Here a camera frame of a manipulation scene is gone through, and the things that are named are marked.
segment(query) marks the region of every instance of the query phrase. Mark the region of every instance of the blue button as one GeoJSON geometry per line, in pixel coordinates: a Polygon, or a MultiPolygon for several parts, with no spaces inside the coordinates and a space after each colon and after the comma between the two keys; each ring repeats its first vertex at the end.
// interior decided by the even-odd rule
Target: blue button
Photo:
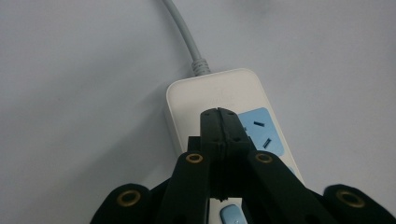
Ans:
{"type": "Polygon", "coordinates": [[[223,224],[246,224],[244,214],[235,204],[221,209],[220,216],[223,224]]]}

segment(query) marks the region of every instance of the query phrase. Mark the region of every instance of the cable strain relief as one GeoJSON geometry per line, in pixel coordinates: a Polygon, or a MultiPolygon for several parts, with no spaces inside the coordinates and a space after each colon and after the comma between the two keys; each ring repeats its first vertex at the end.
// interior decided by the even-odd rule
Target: cable strain relief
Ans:
{"type": "Polygon", "coordinates": [[[192,71],[194,72],[195,76],[202,76],[211,74],[209,69],[209,65],[207,64],[206,59],[197,59],[192,62],[192,71]]]}

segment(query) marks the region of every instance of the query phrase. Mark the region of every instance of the white surface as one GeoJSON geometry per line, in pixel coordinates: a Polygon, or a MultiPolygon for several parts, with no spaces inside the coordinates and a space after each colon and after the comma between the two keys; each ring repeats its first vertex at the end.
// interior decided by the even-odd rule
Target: white surface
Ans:
{"type": "MultiPolygon", "coordinates": [[[[166,102],[168,106],[165,114],[177,155],[187,151],[189,136],[200,136],[202,112],[217,107],[229,109],[236,114],[258,108],[268,109],[284,148],[282,155],[277,155],[303,181],[273,108],[253,71],[239,68],[176,81],[166,91],[166,102]]],[[[235,199],[232,203],[240,206],[241,200],[235,199]]],[[[220,211],[229,204],[230,201],[221,203],[219,200],[211,200],[208,222],[221,224],[220,211]]]]}
{"type": "MultiPolygon", "coordinates": [[[[213,72],[258,74],[309,188],[396,215],[396,1],[175,4],[213,72]]],[[[0,223],[88,223],[165,180],[165,90],[190,64],[161,1],[2,1],[0,223]]]]}

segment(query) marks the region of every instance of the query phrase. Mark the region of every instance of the power strip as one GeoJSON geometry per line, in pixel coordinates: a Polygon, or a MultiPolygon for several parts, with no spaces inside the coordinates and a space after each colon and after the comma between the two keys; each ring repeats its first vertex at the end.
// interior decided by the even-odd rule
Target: power strip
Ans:
{"type": "MultiPolygon", "coordinates": [[[[247,69],[179,80],[169,86],[165,111],[176,154],[187,151],[189,136],[200,135],[200,114],[222,107],[238,114],[258,150],[275,153],[303,182],[257,75],[247,69]]],[[[246,223],[240,199],[211,199],[209,223],[246,223]]]]}

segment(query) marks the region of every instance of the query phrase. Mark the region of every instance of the power outlet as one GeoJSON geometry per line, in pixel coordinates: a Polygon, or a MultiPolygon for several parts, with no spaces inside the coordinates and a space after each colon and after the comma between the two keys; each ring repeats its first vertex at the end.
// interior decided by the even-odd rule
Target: power outlet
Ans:
{"type": "Polygon", "coordinates": [[[258,150],[269,151],[278,157],[285,153],[276,127],[266,108],[258,108],[238,115],[247,135],[258,150]]]}

